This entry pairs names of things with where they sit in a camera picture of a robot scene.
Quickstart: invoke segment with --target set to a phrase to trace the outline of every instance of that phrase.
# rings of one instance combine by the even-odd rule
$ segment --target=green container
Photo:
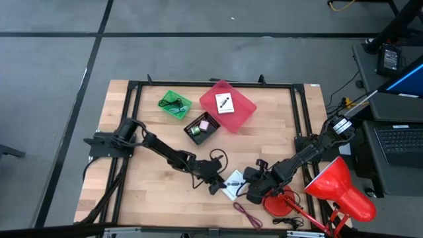
[[[173,102],[177,98],[181,99],[182,106],[188,106],[188,108],[184,112],[177,112],[177,113],[169,112],[169,109],[177,108],[177,106],[175,106],[175,105],[167,105],[167,106],[161,107],[161,106],[159,106],[159,103],[157,103],[157,106],[161,107],[165,112],[169,113],[170,115],[172,115],[172,116],[178,118],[179,120],[181,120],[182,118],[185,117],[186,113],[188,113],[188,111],[190,110],[192,102],[190,100],[180,96],[179,94],[177,94],[176,92],[174,92],[172,90],[167,91],[167,93],[164,95],[162,100],[167,100],[169,102]]]

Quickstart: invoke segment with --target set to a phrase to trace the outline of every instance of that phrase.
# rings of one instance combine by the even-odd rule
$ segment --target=pink plastic bin
[[[231,93],[234,113],[218,114],[216,105],[216,94]],[[257,109],[257,106],[239,91],[234,89],[224,80],[217,82],[208,92],[200,98],[200,104],[213,118],[232,133],[238,129]]]

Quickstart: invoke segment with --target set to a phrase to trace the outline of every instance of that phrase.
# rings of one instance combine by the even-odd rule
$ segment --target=laptop screen
[[[394,83],[387,85],[386,92],[408,95],[410,97],[423,97],[423,63]]]

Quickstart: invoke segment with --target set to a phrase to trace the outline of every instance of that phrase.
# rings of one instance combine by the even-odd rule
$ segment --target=gray carpet floor
[[[401,8],[406,1],[395,1]],[[97,32],[106,0],[0,0],[0,32]],[[345,2],[335,3],[336,7]],[[387,3],[354,3],[335,13],[326,0],[115,0],[105,32],[379,32],[393,19]],[[418,20],[412,23],[421,28]],[[318,83],[325,102],[357,72],[362,38],[103,38],[46,225],[73,222],[91,137],[111,79]],[[93,37],[1,37],[0,143],[27,152],[0,161],[0,229],[33,224],[78,92]],[[334,95],[355,98],[353,83]],[[357,186],[368,181],[354,177]],[[423,198],[373,200],[377,218],[362,231],[423,237]],[[177,237],[176,234],[145,234]]]

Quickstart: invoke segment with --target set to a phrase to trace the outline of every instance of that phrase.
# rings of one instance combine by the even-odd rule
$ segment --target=red cable
[[[235,208],[238,212],[241,212],[242,214],[244,214],[250,221],[251,225],[258,231],[260,229],[262,229],[263,227],[263,223],[258,219],[253,217],[252,215],[248,214],[245,209],[238,203],[238,202],[234,202],[233,203],[233,208]]]

